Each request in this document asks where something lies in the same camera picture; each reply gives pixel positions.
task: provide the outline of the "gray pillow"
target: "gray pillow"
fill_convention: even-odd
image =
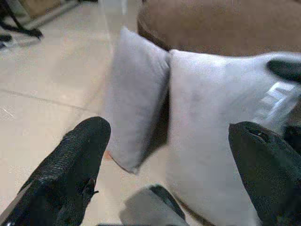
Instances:
[[[281,132],[301,91],[280,81],[266,63],[273,58],[301,61],[301,55],[171,54],[169,188],[215,225],[256,225],[228,143],[229,123],[255,121]]]
[[[169,81],[168,60],[168,52],[122,28],[104,116],[111,125],[107,150],[129,172],[137,172],[158,121]]]

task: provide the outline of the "floor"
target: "floor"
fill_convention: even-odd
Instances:
[[[63,134],[101,115],[120,28],[136,30],[140,5],[140,0],[81,4],[41,27],[41,43],[0,52],[0,213]],[[83,225],[120,223],[127,197],[146,185],[164,185],[166,154],[166,146],[159,148],[138,176],[105,159],[96,185],[100,193]]]

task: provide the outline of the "round ottoman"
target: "round ottoman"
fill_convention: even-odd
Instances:
[[[301,51],[301,0],[146,0],[137,23],[141,36],[166,50]]]

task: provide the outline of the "gray object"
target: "gray object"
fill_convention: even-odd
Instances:
[[[169,53],[127,28],[120,35],[105,100],[108,150],[118,165],[136,173],[166,96]]]
[[[231,154],[228,126],[255,121],[281,133],[301,92],[266,64],[274,58],[301,61],[301,55],[171,54],[170,191],[215,225],[257,225]]]
[[[188,226],[184,219],[148,188],[135,193],[125,205],[126,208],[119,215],[124,225]]]

